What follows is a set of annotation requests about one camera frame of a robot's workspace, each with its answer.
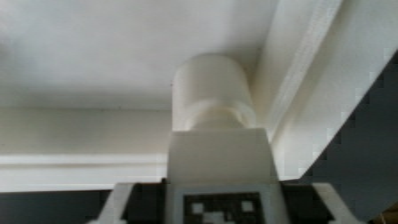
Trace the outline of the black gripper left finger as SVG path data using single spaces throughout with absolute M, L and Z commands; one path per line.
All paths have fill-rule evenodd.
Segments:
M 165 224 L 165 182 L 117 183 L 87 224 Z

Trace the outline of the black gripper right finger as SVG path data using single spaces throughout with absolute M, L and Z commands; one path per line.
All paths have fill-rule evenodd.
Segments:
M 282 183 L 289 224 L 365 224 L 355 217 L 330 184 Z

